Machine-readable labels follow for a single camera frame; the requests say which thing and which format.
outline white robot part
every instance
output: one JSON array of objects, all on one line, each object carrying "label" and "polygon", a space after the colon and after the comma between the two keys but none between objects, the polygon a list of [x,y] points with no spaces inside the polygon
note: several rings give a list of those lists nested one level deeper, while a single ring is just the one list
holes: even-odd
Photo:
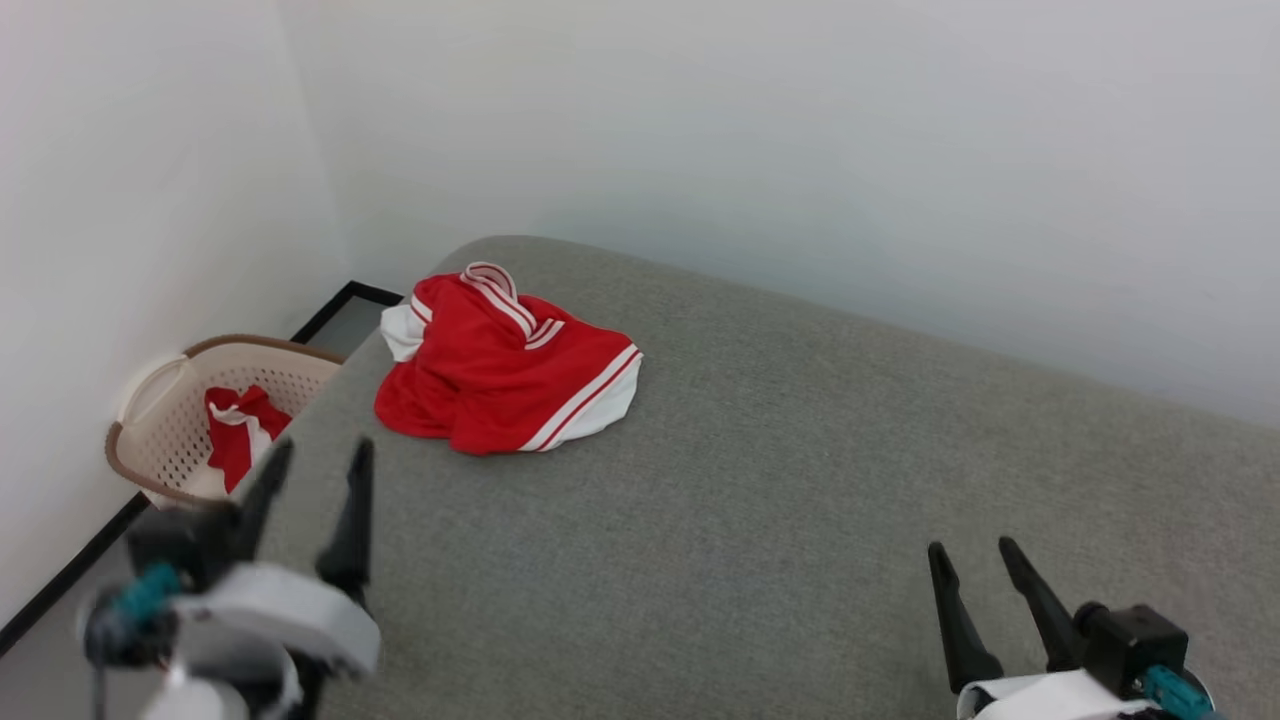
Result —
[{"label": "white robot part", "polygon": [[[996,702],[974,708],[982,692]],[[957,720],[1114,720],[1121,714],[1155,707],[1146,700],[1125,701],[1084,670],[1021,675],[970,683],[956,703]]]},{"label": "white robot part", "polygon": [[[278,565],[237,565],[206,593],[178,598],[172,607],[184,629],[220,626],[357,678],[378,667],[381,634],[365,609],[333,587]],[[206,635],[204,642],[210,641]],[[193,651],[179,641],[180,653]]]},{"label": "white robot part", "polygon": [[142,711],[142,720],[250,720],[248,706],[236,688],[218,680],[186,678],[166,682]]}]

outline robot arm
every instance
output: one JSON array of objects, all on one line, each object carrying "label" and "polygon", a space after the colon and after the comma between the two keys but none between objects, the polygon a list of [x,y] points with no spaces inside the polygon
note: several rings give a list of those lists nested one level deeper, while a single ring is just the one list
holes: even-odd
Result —
[{"label": "robot arm", "polygon": [[1222,720],[1190,670],[1187,633],[1146,605],[1088,602],[1074,618],[1012,538],[1000,553],[1048,655],[1043,675],[1005,678],[960,600],[942,543],[929,546],[938,628],[959,720]]},{"label": "robot arm", "polygon": [[141,577],[97,600],[83,635],[99,671],[166,669],[146,720],[307,719],[326,679],[376,667],[381,638],[364,606],[372,443],[356,450],[319,579],[253,561],[292,452],[275,448],[241,507],[170,510],[131,530]]}]

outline gray couch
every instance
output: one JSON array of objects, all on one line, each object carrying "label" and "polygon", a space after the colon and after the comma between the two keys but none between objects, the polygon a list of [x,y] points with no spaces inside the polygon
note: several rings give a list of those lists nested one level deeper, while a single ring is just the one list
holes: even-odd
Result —
[{"label": "gray couch", "polygon": [[293,424],[264,559],[310,566],[376,460],[379,675],[328,717],[954,717],[925,546],[1010,674],[1042,671],[1000,561],[1069,607],[1146,601],[1234,719],[1280,716],[1280,434],[567,242],[454,252],[630,334],[630,415],[470,457],[372,414],[374,336]]}]

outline red clothing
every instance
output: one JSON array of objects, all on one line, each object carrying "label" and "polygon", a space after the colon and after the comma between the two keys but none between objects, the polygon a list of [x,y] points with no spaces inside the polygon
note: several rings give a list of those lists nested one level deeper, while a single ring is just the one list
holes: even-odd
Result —
[{"label": "red clothing", "polygon": [[244,395],[229,387],[206,389],[205,414],[214,445],[209,466],[223,471],[228,495],[293,419],[276,410],[259,386],[250,386]]},{"label": "red clothing", "polygon": [[517,295],[488,263],[417,283],[408,305],[383,314],[383,334],[397,364],[378,418],[472,455],[545,451],[599,432],[626,415],[643,357],[625,334]]}]

